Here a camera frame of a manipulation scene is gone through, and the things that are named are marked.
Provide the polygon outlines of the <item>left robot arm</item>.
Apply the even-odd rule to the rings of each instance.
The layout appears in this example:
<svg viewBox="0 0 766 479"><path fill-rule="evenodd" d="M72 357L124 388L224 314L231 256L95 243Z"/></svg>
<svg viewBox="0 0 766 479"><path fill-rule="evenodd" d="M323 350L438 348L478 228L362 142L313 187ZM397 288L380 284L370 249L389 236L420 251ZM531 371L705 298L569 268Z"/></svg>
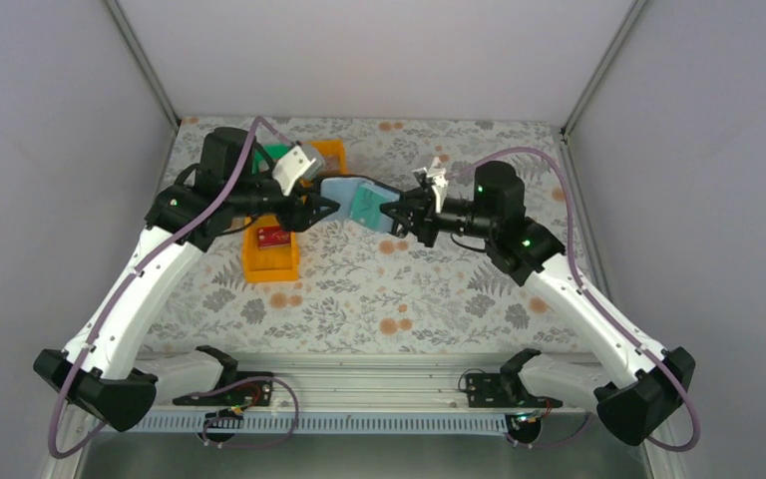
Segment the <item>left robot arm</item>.
<svg viewBox="0 0 766 479"><path fill-rule="evenodd" d="M199 160L157 195L103 303L65 346L35 359L34 371L57 392L50 433L70 405L125 431L158 403L225 386L234 361L214 348L151 360L139 359L139 349L178 283L234 220L273 216L301 232L334 212L308 188L324 163L306 143L288 143L274 157L253 130L208 133Z"/></svg>

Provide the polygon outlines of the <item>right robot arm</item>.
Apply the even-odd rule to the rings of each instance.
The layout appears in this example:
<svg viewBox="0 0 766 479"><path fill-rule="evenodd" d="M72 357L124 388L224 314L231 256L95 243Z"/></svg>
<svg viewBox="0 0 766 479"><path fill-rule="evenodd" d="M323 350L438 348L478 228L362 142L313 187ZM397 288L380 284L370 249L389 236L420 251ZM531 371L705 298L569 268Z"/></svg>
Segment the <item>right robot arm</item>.
<svg viewBox="0 0 766 479"><path fill-rule="evenodd" d="M441 169L415 175L418 188L380 207L396 233L425 246L440 233L482 240L493 266L558 313L599 363L579 366L524 349L501 369L513 401L556 399L584 409L628 445L653 442L654 431L681 407L696 416L687 399L692 355L652 339L582 276L572 244L527 216L525 186L512 166L489 161L476 167L469 200L444 197Z"/></svg>

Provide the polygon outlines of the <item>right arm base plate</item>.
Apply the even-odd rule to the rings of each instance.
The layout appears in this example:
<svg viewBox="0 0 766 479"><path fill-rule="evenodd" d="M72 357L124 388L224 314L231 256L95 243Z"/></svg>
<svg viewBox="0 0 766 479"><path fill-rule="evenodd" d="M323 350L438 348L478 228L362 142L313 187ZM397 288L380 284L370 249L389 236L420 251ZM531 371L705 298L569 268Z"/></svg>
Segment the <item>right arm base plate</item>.
<svg viewBox="0 0 766 479"><path fill-rule="evenodd" d="M467 396L471 408L559 408L564 405L558 399L533 395L518 377L477 368L463 372L458 388Z"/></svg>

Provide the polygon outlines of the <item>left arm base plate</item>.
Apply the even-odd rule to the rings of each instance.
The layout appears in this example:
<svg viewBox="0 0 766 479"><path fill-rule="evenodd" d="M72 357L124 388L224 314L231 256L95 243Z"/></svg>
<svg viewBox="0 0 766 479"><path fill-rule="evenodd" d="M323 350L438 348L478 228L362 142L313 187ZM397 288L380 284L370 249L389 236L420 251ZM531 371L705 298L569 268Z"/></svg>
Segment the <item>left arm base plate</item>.
<svg viewBox="0 0 766 479"><path fill-rule="evenodd" d="M238 384L234 388L216 395L201 394L184 395L172 400L174 406L191 407L265 407L270 405L273 392L273 373L268 371L239 371L236 378L228 384Z"/></svg>

